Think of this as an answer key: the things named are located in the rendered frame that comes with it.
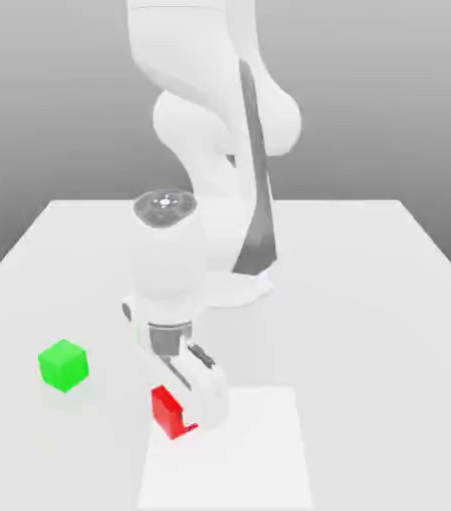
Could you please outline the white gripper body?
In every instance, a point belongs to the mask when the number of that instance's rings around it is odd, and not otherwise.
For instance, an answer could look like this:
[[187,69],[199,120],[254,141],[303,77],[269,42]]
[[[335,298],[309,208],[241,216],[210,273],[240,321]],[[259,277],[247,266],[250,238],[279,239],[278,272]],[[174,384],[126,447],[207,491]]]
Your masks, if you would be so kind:
[[162,387],[178,428],[211,430],[228,417],[226,376],[221,366],[199,345],[184,345],[178,355],[163,358],[149,352],[150,384]]

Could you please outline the small red cube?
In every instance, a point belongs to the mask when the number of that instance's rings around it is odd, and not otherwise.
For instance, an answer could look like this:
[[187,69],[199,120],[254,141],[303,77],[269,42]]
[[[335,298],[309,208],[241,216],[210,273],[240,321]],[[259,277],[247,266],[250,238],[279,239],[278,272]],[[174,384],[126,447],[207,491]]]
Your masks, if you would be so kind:
[[163,385],[152,389],[151,401],[155,421],[171,440],[198,428],[197,423],[185,424],[184,409]]

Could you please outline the small green cube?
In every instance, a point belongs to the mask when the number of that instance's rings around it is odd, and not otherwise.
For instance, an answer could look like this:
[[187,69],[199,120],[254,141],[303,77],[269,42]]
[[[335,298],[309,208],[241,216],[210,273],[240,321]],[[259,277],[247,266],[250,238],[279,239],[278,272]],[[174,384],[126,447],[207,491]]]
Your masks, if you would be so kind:
[[38,354],[41,377],[48,385],[67,392],[89,375],[86,350],[61,339]]

